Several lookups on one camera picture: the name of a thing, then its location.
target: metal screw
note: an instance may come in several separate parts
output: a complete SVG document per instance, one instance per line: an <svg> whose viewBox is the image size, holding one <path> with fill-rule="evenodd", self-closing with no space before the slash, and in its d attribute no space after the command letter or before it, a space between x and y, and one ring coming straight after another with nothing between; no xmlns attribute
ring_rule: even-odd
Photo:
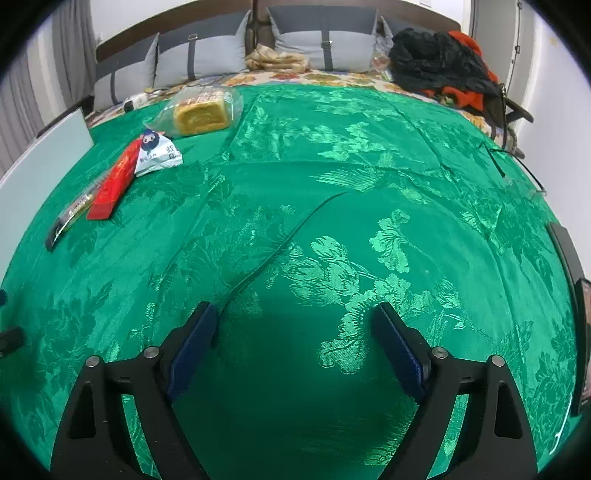
<svg viewBox="0 0 591 480"><path fill-rule="evenodd" d="M442 346L436 346L433 348L433 350L431 350L431 353L433 354L434 357L436 358L440 358L441 360L443 360L444 358L447 358L449 352L447 350L445 350Z"/></svg>
<svg viewBox="0 0 591 480"><path fill-rule="evenodd" d="M500 355L493 355L491 358L491 362L498 367L502 367L503 365L505 365L505 359Z"/></svg>
<svg viewBox="0 0 591 480"><path fill-rule="evenodd" d="M144 350L144 357L156 358L159 353L160 349L157 346L149 346L146 350Z"/></svg>
<svg viewBox="0 0 591 480"><path fill-rule="evenodd" d="M96 355L92 355L86 359L86 366L87 367L96 367L100 362L100 357Z"/></svg>

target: blue gripper pad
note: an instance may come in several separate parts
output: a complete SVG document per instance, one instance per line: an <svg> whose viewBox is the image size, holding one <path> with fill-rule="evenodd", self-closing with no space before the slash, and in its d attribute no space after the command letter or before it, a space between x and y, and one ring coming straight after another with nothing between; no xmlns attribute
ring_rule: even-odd
<svg viewBox="0 0 591 480"><path fill-rule="evenodd" d="M374 336L388 357L402 391L414 398L417 403L422 403L426 396L423 386L423 367L381 305L376 308L372 327Z"/></svg>
<svg viewBox="0 0 591 480"><path fill-rule="evenodd" d="M170 377L166 395L172 402L189 387L198 364L205 356L217 328L217 311L208 305L193 330L187 335L177 356L170 364Z"/></svg>

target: floral bedsheet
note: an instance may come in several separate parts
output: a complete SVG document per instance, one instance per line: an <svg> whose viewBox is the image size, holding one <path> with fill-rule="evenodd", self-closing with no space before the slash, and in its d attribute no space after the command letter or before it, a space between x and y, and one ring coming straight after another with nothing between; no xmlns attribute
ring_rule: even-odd
<svg viewBox="0 0 591 480"><path fill-rule="evenodd" d="M237 85L263 85L265 83L295 83L298 85L325 85L330 87L361 87L371 88L379 92L399 93L417 98L423 102L438 103L419 93L412 93L395 83L387 82L379 77L379 74L349 73L349 72L323 72L311 70L306 73L276 73L276 72L247 72L234 75L222 82L224 86ZM450 108L476 125L489 138L492 138L492 128L483 117L455 108ZM499 146L503 144L503 130L495 129L494 141Z"/></svg>
<svg viewBox="0 0 591 480"><path fill-rule="evenodd" d="M276 72L245 72L233 76L207 77L195 80L184 85L177 85L160 93L153 94L147 106L153 105L164 100L169 100L175 93L179 92L184 86L237 86L237 85L263 85L263 84L298 84L298 85L325 85L330 87L357 87L369 88L379 92L398 93L409 97L417 98L427 103L438 103L436 100L425 97L418 93L412 93L404 90L395 83L382 80L378 74L366 73L348 73L348 72L323 72L321 70L311 70L306 73L276 73ZM463 110L456 111L459 115L466 118L472 124L476 125L489 138L492 138L492 128L483 117L472 115ZM93 112L86 118L89 128L96 127L104 122L123 115L123 105L115 105L104 112ZM503 131L496 129L495 143L499 146L503 144Z"/></svg>

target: cartoon character logo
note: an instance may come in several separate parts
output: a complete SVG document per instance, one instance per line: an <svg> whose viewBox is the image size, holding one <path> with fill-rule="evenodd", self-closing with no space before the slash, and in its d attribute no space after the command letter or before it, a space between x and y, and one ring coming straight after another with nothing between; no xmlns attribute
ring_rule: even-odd
<svg viewBox="0 0 591 480"><path fill-rule="evenodd" d="M160 135L158 135L154 130L150 130L149 128L144 130L144 134L142 135L142 150L144 150L146 153L150 153L158 146L159 142Z"/></svg>

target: bread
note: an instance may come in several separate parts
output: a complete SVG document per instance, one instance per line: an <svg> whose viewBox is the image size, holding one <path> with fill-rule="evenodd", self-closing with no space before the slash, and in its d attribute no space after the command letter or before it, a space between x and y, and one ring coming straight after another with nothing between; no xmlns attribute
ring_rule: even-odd
<svg viewBox="0 0 591 480"><path fill-rule="evenodd" d="M230 125L223 92L203 92L174 107L174 126L181 135L197 135Z"/></svg>

